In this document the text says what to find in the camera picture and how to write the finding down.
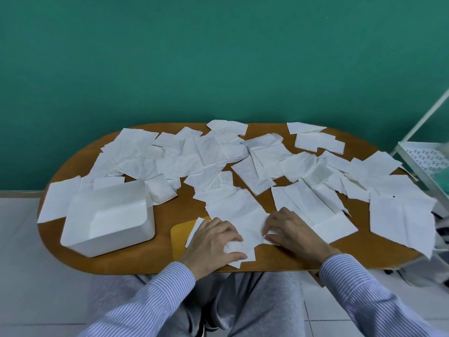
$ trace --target white container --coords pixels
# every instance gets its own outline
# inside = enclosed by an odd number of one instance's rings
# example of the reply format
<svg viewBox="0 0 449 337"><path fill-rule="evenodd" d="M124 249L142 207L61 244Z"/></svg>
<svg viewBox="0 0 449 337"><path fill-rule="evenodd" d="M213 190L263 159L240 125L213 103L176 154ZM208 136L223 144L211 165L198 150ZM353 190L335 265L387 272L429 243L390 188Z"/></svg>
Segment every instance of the white container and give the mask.
<svg viewBox="0 0 449 337"><path fill-rule="evenodd" d="M75 195L61 245L93 257L153 237L153 201L143 181L132 181Z"/></svg>

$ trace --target gray pants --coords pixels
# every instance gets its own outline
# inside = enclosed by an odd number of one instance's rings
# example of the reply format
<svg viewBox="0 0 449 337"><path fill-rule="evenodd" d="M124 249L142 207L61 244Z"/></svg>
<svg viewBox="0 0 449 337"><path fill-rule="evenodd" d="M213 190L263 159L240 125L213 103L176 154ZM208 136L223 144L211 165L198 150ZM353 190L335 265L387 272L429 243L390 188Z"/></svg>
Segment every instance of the gray pants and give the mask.
<svg viewBox="0 0 449 337"><path fill-rule="evenodd" d="M299 272L232 273L216 286L217 277L220 276L212 274L201 279L165 322L158 336L194 336L201 308L213 297L214 323L223 330L230 330L229 336L305 335ZM95 322L107 311L129 301L142 286L143 283L131 275L94 277L87 323Z"/></svg>

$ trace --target green wall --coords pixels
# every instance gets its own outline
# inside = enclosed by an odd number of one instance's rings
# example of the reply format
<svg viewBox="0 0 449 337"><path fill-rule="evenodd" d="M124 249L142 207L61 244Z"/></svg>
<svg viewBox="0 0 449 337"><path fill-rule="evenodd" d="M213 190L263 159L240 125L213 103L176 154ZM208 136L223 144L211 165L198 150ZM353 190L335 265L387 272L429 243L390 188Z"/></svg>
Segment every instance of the green wall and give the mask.
<svg viewBox="0 0 449 337"><path fill-rule="evenodd" d="M0 0L0 189L158 121L304 121L390 150L449 87L449 0ZM417 139L449 140L449 105Z"/></svg>

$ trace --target oval table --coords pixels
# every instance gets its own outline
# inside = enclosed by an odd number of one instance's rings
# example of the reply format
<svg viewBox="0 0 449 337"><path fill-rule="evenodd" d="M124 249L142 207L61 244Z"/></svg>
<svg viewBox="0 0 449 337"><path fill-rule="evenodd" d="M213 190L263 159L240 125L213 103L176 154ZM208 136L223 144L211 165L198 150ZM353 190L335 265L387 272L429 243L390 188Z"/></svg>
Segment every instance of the oval table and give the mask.
<svg viewBox="0 0 449 337"><path fill-rule="evenodd" d="M184 126L207 133L209 128L201 123L153 123L135 126L153 132L177 133ZM290 135L287 125L283 124L249 124L245 139L250 139L275 132L284 137L283 143L292 153L303 151L294 147L296 135ZM365 159L378 149L372 144L348 133L327 128L323 130L336 136L339 141L346 143L343 157L351 160L353 157ZM100 148L115 139L119 132L106 135L88 145L73 155L50 182L63 181L77 175L87 175L93 166ZM232 170L228 164L224 170ZM247 188L244 182L233 172L234 185ZM287 186L290 182L281 177L275 180L279 186ZM173 261L171 250L170 230L179 223L207 216L204 202L193 199L194 189L182 183L178 196L165 204L154 206L154 221L156 235L150 241L140 243L108 254L88 258L68 249L60 244L61 233L65 218L53 220L38 225L39 234L46 248L59 261L77 270L103 275L148 274L158 273ZM353 255L368 269L386 269L398 267L419 257L421 254L414 249L394 243L369 231L369 204L348 199L339 194L345 207L351 214L350 220L359 229L358 232L346 236L331 245L344 253ZM266 212L275 211L274 201L270 190L255 197ZM225 266L219 271L285 271L285 270L314 270L318 265L300 259L278 246L259 245L255 248L257 261L244 262L239 270Z"/></svg>

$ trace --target blue striped sleeve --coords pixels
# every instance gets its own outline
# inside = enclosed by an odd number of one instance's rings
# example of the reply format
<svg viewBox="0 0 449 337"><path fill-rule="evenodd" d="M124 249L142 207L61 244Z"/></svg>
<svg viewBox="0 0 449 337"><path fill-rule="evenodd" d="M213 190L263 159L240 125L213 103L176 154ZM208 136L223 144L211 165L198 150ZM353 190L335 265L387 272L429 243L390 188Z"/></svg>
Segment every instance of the blue striped sleeve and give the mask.
<svg viewBox="0 0 449 337"><path fill-rule="evenodd" d="M80 336L156 336L194 286L192 272L184 264L172 262L131 301L109 311Z"/></svg>
<svg viewBox="0 0 449 337"><path fill-rule="evenodd" d="M320 278L364 336L448 336L404 305L351 255L328 258Z"/></svg>

